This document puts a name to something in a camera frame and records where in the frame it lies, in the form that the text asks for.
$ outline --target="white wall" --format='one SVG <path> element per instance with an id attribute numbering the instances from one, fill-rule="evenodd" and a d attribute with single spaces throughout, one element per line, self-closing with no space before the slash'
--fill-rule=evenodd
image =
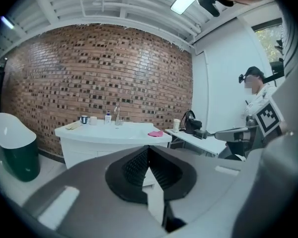
<path id="1" fill-rule="evenodd" d="M 208 121 L 203 129 L 215 132 L 245 125 L 241 114 L 245 100 L 251 96 L 245 93 L 244 84 L 238 83 L 238 76 L 251 66 L 258 67 L 265 76 L 272 75 L 255 33 L 243 19 L 234 19 L 199 40 L 196 50 L 197 54 L 205 52 L 208 63 L 206 72 L 202 56 L 193 55 L 192 110 L 201 119 L 205 117 L 205 102 L 209 97 Z M 205 91 L 207 80 L 209 87 Z"/>

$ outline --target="person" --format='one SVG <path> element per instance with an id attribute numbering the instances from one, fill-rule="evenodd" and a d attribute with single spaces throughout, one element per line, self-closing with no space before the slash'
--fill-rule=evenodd
<path id="1" fill-rule="evenodd" d="M 252 94 L 255 94 L 255 99 L 250 102 L 242 113 L 241 117 L 246 123 L 246 117 L 253 115 L 264 104 L 266 104 L 272 94 L 276 91 L 276 87 L 270 84 L 264 84 L 265 76 L 261 70 L 255 66 L 248 68 L 244 76 L 245 88 L 251 89 Z"/>

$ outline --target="dark mug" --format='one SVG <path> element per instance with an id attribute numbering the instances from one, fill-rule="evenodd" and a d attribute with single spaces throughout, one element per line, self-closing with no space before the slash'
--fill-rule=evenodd
<path id="1" fill-rule="evenodd" d="M 87 124 L 87 118 L 88 118 L 88 116 L 81 116 L 81 117 L 80 117 L 80 122 L 81 122 L 82 124 Z"/>

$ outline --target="white ceiling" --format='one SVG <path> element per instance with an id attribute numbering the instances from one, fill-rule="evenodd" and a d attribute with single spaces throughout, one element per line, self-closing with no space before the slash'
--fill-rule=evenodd
<path id="1" fill-rule="evenodd" d="M 214 18 L 196 1 L 182 14 L 170 10 L 175 0 L 18 0 L 6 15 L 14 24 L 0 25 L 0 57 L 25 40 L 62 26 L 103 23 L 133 27 L 156 34 L 179 47 L 190 46 L 216 27 L 258 6 L 236 4 L 227 8 L 216 3 Z"/>

